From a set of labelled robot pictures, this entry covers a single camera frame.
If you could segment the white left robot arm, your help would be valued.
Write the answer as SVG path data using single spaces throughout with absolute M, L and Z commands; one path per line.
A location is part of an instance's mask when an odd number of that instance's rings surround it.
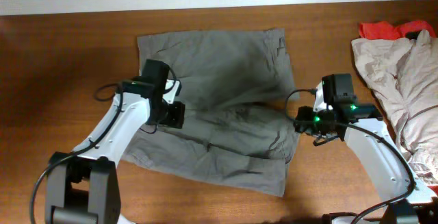
M 45 223 L 128 223 L 116 169 L 131 139 L 144 125 L 182 128 L 181 82 L 166 63 L 147 60 L 139 76 L 115 88 L 91 134 L 70 153 L 55 152 L 38 179 L 47 183 Z

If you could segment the grey cotton shorts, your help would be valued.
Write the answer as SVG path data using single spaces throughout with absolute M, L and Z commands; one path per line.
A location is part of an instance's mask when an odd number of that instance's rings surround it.
M 299 136 L 267 106 L 295 89 L 283 29 L 168 32 L 138 38 L 140 61 L 181 81 L 181 129 L 142 127 L 123 160 L 146 169 L 280 197 Z

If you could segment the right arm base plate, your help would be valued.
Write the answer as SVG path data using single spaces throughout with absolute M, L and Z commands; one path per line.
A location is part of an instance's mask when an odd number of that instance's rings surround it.
M 351 224 L 356 217 L 355 213 L 337 212 L 322 215 L 322 224 Z M 378 221 L 367 221 L 361 219 L 356 224 L 379 224 Z

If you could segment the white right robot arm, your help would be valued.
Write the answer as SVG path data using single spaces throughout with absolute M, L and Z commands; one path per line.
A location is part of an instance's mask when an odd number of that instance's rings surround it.
M 384 209 L 379 223 L 436 223 L 437 194 L 409 166 L 389 135 L 377 107 L 358 103 L 349 74 L 327 75 L 316 88 L 313 106 L 292 119 L 296 132 L 313 136 L 314 146 L 340 139 L 354 152 L 381 202 L 359 214 L 324 214 L 323 223 L 367 223 L 366 216 Z

